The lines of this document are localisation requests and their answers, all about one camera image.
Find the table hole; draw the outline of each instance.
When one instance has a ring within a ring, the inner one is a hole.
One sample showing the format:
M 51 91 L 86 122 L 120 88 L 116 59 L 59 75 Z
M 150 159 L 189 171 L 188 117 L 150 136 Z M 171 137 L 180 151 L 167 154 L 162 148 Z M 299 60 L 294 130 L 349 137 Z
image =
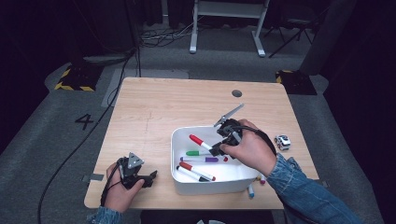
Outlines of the table hole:
M 232 94 L 234 97 L 241 97 L 242 96 L 242 92 L 239 90 L 233 90 Z

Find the marker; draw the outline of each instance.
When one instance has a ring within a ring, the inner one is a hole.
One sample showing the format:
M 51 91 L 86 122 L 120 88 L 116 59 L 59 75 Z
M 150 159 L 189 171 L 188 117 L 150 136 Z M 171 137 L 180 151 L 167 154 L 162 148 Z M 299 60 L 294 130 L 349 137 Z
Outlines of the marker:
M 181 166 L 177 166 L 176 169 L 179 170 L 181 173 L 183 173 L 183 174 L 185 174 L 185 175 L 189 175 L 190 177 L 192 177 L 192 178 L 198 180 L 199 182 L 206 182 L 206 181 L 209 181 L 209 180 L 207 180 L 207 179 L 201 177 L 200 175 L 197 175 L 196 173 L 193 173 L 193 172 L 191 172 L 191 171 L 189 171 L 189 170 L 184 169 L 184 168 L 181 167 Z
M 267 178 L 265 178 L 265 175 L 263 175 L 263 174 L 260 174 L 260 176 L 261 176 L 261 178 L 260 178 L 260 184 L 264 185 L 265 182 L 266 182 L 266 180 L 267 180 Z
M 208 145 L 203 140 L 201 140 L 199 137 L 197 137 L 197 136 L 195 136 L 193 134 L 190 134 L 190 139 L 192 141 L 194 141 L 194 143 L 198 144 L 201 147 L 206 148 L 207 150 L 212 149 L 212 147 L 210 145 Z M 222 156 L 222 157 L 223 157 L 223 161 L 227 161 L 228 160 L 228 157 L 226 157 L 226 156 Z
M 209 151 L 187 151 L 187 156 L 204 156 L 204 155 L 212 155 Z
M 181 161 L 202 161 L 202 162 L 218 162 L 215 157 L 180 157 Z
M 247 190 L 248 190 L 248 196 L 250 198 L 254 198 L 254 190 L 253 190 L 253 186 L 251 184 L 248 185 Z
M 205 173 L 205 172 L 203 172 L 203 171 L 201 171 L 201 170 L 199 170 L 199 169 L 197 169 L 197 168 L 195 168 L 195 167 L 193 167 L 193 166 L 187 164 L 187 163 L 184 162 L 184 161 L 181 161 L 181 162 L 179 163 L 179 165 L 180 165 L 181 167 L 183 167 L 183 168 L 189 170 L 189 171 L 192 171 L 192 172 L 194 172 L 194 173 L 196 173 L 196 174 L 198 174 L 198 175 L 201 175 L 202 177 L 204 177 L 204 178 L 206 178 L 206 179 L 208 179 L 208 180 L 213 180 L 213 181 L 216 180 L 216 178 L 215 178 L 213 175 L 209 175 L 209 174 L 207 174 L 207 173 Z

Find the red marker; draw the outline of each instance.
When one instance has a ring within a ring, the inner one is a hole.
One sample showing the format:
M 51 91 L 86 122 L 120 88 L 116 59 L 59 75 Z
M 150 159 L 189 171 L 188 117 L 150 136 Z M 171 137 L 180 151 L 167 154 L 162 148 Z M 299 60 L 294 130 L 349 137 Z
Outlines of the red marker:
M 181 167 L 183 167 L 184 169 L 187 169 L 187 170 L 189 170 L 189 171 L 192 171 L 192 172 L 194 172 L 194 173 L 196 173 L 196 174 L 198 174 L 198 175 L 200 175 L 200 176 L 202 176 L 202 177 L 204 177 L 204 178 L 206 178 L 206 179 L 208 179 L 208 180 L 212 180 L 212 181 L 215 181 L 215 180 L 216 180 L 216 178 L 215 178 L 213 175 L 207 174 L 207 173 L 205 173 L 204 171 L 201 171 L 201 170 L 199 170 L 199 169 L 197 169 L 197 168 L 195 168 L 195 167 L 189 165 L 188 163 L 186 163 L 186 162 L 184 162 L 184 161 L 181 161 L 181 162 L 179 163 L 179 165 L 180 165 Z
M 190 134 L 190 139 L 191 139 L 192 141 L 194 141 L 194 143 L 198 144 L 198 145 L 201 146 L 201 147 L 206 148 L 207 150 L 212 149 L 212 147 L 211 147 L 210 145 L 208 145 L 208 144 L 205 143 L 203 140 L 201 140 L 199 137 L 197 137 L 197 136 L 195 136 L 195 135 L 193 135 L 193 134 Z M 225 156 L 223 156 L 223 161 L 227 161 L 227 160 L 228 160 L 228 158 L 225 157 Z

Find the hand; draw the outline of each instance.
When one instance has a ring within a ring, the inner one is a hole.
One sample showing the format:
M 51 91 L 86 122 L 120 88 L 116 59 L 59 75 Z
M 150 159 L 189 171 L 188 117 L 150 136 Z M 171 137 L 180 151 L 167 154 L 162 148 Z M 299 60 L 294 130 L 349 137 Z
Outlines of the hand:
M 111 175 L 111 171 L 113 171 L 116 165 L 116 163 L 113 163 L 107 168 L 107 178 Z M 140 179 L 134 184 L 131 189 L 126 189 L 120 181 L 120 170 L 119 168 L 117 168 L 116 172 L 111 178 L 109 186 L 111 187 L 114 184 L 115 185 L 108 190 L 105 207 L 123 213 L 131 205 L 132 199 L 134 198 L 136 193 L 142 189 L 145 180 Z
M 258 129 L 253 123 L 246 119 L 239 120 L 241 125 Z M 249 130 L 243 130 L 242 141 L 238 146 L 221 144 L 220 149 L 240 160 L 246 166 L 260 171 L 269 176 L 276 165 L 276 156 L 271 148 L 257 134 Z

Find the metal stand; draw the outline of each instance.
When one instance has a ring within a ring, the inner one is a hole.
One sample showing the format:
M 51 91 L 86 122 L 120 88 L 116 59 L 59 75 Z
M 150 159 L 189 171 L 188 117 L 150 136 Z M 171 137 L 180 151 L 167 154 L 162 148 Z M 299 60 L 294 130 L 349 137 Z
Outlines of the metal stand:
M 265 14 L 267 12 L 268 4 L 269 0 L 265 1 L 264 4 L 239 4 L 195 0 L 190 53 L 196 53 L 197 51 L 198 15 L 205 15 L 259 19 L 257 30 L 252 31 L 251 33 L 259 56 L 264 57 L 265 51 L 262 47 L 262 42 L 260 41 L 259 37 L 262 30 L 262 23 L 264 22 Z

